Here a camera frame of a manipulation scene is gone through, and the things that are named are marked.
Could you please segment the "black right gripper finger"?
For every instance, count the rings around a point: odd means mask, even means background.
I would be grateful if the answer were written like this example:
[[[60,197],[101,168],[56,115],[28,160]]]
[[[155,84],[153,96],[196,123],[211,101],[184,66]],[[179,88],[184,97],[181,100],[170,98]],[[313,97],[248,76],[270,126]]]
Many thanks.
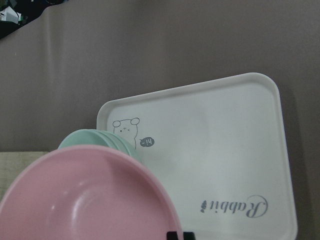
[[[167,240],[195,240],[195,234],[193,232],[182,232],[178,234],[176,231],[168,231],[166,233]]]

